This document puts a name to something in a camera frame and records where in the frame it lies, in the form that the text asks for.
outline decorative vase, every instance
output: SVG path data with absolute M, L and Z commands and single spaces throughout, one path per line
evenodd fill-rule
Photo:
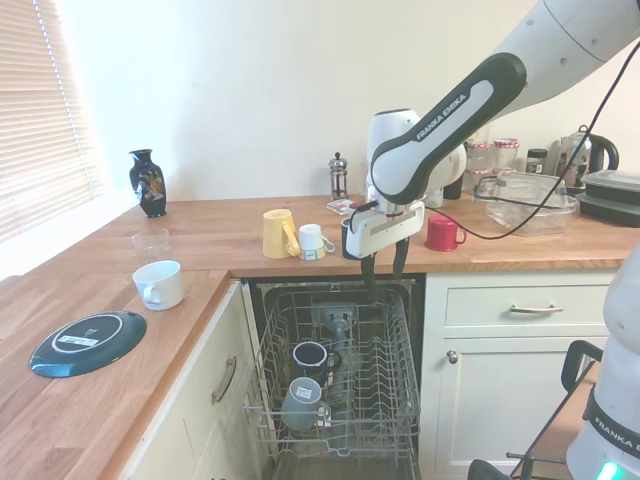
M 129 170 L 131 187 L 138 195 L 140 208 L 147 217 L 162 217 L 167 214 L 167 190 L 164 184 L 164 175 L 158 165 L 151 161 L 151 149 L 134 150 L 134 165 Z

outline white wall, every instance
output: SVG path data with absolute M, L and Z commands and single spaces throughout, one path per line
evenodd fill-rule
M 320 194 L 335 151 L 363 190 L 368 123 L 426 113 L 535 0 L 63 0 L 114 177 L 153 148 L 170 199 Z M 548 147 L 588 123 L 625 51 L 492 136 Z M 594 132 L 640 172 L 640 58 Z

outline wire rack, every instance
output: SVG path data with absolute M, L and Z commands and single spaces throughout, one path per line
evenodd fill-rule
M 245 398 L 248 423 L 266 453 L 274 459 L 284 452 L 392 457 L 396 465 L 410 459 L 420 404 L 402 296 L 385 288 L 382 302 L 360 304 L 314 302 L 308 292 L 282 292 L 267 308 Z M 309 413 L 314 427 L 300 432 L 285 425 L 287 413 L 280 408 L 295 378 L 293 348 L 308 340 L 340 352 L 342 366 L 323 388 L 328 411 Z

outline window blind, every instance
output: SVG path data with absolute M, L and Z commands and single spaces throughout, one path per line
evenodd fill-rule
M 105 193 L 52 0 L 0 2 L 0 242 Z

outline yellow mug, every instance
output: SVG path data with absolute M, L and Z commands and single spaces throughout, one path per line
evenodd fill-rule
M 262 228 L 262 253 L 268 258 L 287 258 L 300 255 L 296 227 L 289 210 L 280 208 L 265 213 Z

